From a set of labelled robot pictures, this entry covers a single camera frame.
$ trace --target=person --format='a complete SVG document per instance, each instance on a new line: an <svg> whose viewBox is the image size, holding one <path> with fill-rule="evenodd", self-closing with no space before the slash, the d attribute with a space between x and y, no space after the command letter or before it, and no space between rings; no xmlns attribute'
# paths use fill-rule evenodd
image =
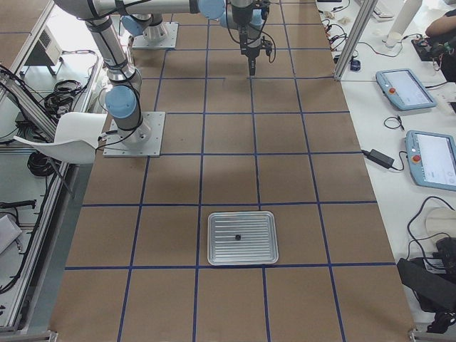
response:
<svg viewBox="0 0 456 342"><path fill-rule="evenodd" d="M439 19L434 20L425 31L429 37L427 42L434 46L436 43L446 43L456 37L456 9L448 11ZM456 54L445 54L442 57L441 70L449 82L456 82Z"/></svg>

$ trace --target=metal mounting plate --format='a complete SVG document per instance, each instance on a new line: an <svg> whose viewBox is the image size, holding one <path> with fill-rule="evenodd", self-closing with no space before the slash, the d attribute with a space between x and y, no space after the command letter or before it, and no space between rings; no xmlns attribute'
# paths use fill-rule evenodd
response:
<svg viewBox="0 0 456 342"><path fill-rule="evenodd" d="M163 23L166 26L168 37L162 41L154 43L148 41L144 36L135 37L133 50L162 50L166 48L176 48L178 23Z"/></svg>
<svg viewBox="0 0 456 342"><path fill-rule="evenodd" d="M162 149L163 128L165 126L165 112L143 112L143 120L149 122L152 127L152 135L148 141L140 146L137 150L132 150L123 142L116 143L112 146L105 147L103 155L106 157L159 157ZM110 130L117 130L114 120L111 122ZM119 141L118 135L109 135L106 144Z"/></svg>
<svg viewBox="0 0 456 342"><path fill-rule="evenodd" d="M271 212L214 212L208 226L211 265L273 264L279 259Z"/></svg>

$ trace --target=table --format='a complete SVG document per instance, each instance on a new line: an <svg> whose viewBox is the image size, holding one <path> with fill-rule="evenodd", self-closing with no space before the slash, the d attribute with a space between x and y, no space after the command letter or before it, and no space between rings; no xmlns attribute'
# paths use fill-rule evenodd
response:
<svg viewBox="0 0 456 342"><path fill-rule="evenodd" d="M399 12L401 1L383 1L393 13ZM318 7L323 10L332 9L334 6L334 3L318 3ZM437 4L435 1L424 0L422 8L404 35L423 33L432 20L442 16L452 8L453 6L448 6L443 1ZM342 17L342 14L354 18L357 10L359 10L359 5L352 1L351 6L339 14L339 18ZM347 25L347 32L349 32L352 25L353 23ZM388 33L392 25L393 21L377 22L374 18L370 18L361 36L361 41L370 43L379 51L386 52L381 39ZM425 86L445 81L441 72L434 70L431 62L422 62L418 58L409 40L403 42L403 50L395 58L375 55L366 45L358 45L357 50L362 63L361 71L351 72L347 70L343 74L341 81L361 148L364 150L376 149L389 155L395 159L396 167L400 167L398 153L405 149L404 137L407 130L423 130L456 135L456 115L446 103L456 99L456 85L454 83L449 83L430 91L431 95L438 101L436 108L400 112L389 103L375 82L376 71L394 68L412 69ZM404 132L400 129L390 130L383 126L383 121L387 117L394 115L401 116L405 127ZM410 237L406 226L408 221L418 211L423 200L427 196L436 195L447 200L451 205L456 205L456 193L418 187L413 183L407 165L403 172L391 172L370 160L365 159L365 162L391 249L397 261L407 254ZM418 238L426 237L424 228L426 214L432 208L441 206L440 202L428 202L423 214L413 225L413 231ZM427 251L435 250L435 246L430 242L423 242L423 246ZM412 247L412 256L419 256L416 246ZM433 314L425 313L420 309L418 302L409 289L406 289L406 294L415 322L432 321Z"/></svg>

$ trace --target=white cylinder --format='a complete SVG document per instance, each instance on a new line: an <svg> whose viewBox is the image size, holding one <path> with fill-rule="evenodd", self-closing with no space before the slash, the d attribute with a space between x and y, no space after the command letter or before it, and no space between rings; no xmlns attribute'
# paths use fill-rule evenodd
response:
<svg viewBox="0 0 456 342"><path fill-rule="evenodd" d="M386 39L386 47L387 48L393 48L399 41L402 39L402 34L399 34L398 32L390 32L388 34L388 39Z"/></svg>
<svg viewBox="0 0 456 342"><path fill-rule="evenodd" d="M404 6L400 10L396 20L394 21L393 27L391 27L388 38L392 33L399 33L401 36L404 34L407 27L413 20L413 17L420 9L423 0L407 0Z"/></svg>

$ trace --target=power adapter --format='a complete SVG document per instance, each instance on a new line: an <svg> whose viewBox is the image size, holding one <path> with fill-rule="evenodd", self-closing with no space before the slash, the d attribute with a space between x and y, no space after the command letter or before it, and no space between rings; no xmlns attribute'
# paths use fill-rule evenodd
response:
<svg viewBox="0 0 456 342"><path fill-rule="evenodd" d="M387 155L384 155L381 152L378 152L377 150L370 150L370 152L366 150L361 150L361 152L363 152L363 154L369 160L372 160L374 163L383 166L385 169L390 169L393 166L394 159L388 157Z"/></svg>
<svg viewBox="0 0 456 342"><path fill-rule="evenodd" d="M350 70L351 71L361 70L361 62L358 59L352 59L350 61Z"/></svg>

